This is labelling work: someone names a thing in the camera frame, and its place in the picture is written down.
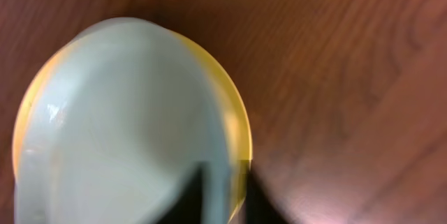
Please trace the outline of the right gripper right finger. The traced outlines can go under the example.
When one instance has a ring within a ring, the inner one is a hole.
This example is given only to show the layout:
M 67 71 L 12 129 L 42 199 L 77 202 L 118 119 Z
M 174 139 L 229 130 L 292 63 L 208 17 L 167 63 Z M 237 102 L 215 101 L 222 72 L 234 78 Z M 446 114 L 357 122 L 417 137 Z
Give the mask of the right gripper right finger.
M 245 224 L 288 224 L 280 211 L 270 201 L 260 179 L 250 162 L 244 162 L 245 179 Z

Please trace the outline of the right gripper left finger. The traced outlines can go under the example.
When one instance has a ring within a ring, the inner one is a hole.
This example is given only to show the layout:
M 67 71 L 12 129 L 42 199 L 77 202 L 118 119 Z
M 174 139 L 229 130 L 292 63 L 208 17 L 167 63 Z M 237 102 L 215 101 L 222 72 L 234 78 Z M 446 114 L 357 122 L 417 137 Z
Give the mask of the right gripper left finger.
M 157 224 L 201 224 L 203 172 L 204 165 L 200 163 L 183 188 L 178 201 L 158 220 Z

